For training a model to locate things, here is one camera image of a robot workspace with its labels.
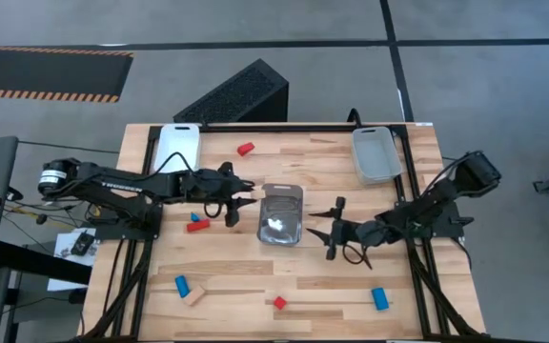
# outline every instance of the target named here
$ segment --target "wooden table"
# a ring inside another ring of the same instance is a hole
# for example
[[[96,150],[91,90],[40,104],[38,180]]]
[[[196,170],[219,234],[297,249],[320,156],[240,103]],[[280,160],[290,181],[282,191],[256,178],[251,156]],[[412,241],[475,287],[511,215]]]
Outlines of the wooden table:
[[[118,169],[141,172],[149,126],[127,126]],[[408,124],[408,131],[418,182],[424,188],[442,168],[436,132],[431,126],[415,124]],[[331,219],[308,213],[327,211],[337,196],[347,198],[344,217],[356,221],[391,209],[397,200],[393,182],[370,188],[358,183],[349,133],[203,133],[201,139],[203,168],[216,169],[231,161],[237,175],[258,187],[264,183],[302,186],[304,228],[329,232]],[[250,141],[255,149],[240,157],[236,147]],[[153,245],[139,339],[421,337],[403,242],[369,250],[374,266],[370,271],[364,265],[349,264],[340,255],[326,261],[326,248],[307,232],[293,248],[262,244],[255,236],[258,203],[240,210],[241,220],[233,229],[225,227],[221,215],[209,229],[186,233],[190,212],[202,214],[202,206],[165,208],[161,235]],[[483,331],[465,254],[450,239],[432,242],[441,288],[468,323]],[[84,307],[87,328],[101,315],[117,244],[106,242],[99,248]],[[111,299],[117,294],[125,249]],[[190,287],[202,285],[207,290],[193,307],[186,306],[176,290],[174,278],[180,274],[186,275]],[[388,311],[376,311],[370,294],[376,287],[385,289]],[[432,331],[437,333],[433,299],[425,292]],[[283,311],[273,306],[277,296],[288,301]],[[132,295],[122,333],[129,332],[133,305]]]

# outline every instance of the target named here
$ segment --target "concrete floor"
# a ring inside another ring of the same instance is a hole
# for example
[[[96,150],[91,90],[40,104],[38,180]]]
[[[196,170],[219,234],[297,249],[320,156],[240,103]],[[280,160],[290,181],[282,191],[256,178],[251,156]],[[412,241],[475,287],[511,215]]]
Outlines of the concrete floor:
[[[549,38],[549,1],[395,0],[398,39]],[[0,45],[384,39],[375,0],[0,0]],[[434,122],[442,154],[482,149],[503,174],[485,198],[460,201],[488,332],[549,341],[549,46],[401,48],[416,121]],[[386,48],[138,51],[117,104],[0,99],[0,136],[117,150],[126,124],[167,122],[261,57],[291,82],[291,121],[400,121]],[[41,164],[114,155],[21,146],[12,185],[37,201]],[[43,241],[57,230],[18,223]],[[30,243],[2,225],[0,238]],[[76,312],[21,326],[19,341],[67,338]]]

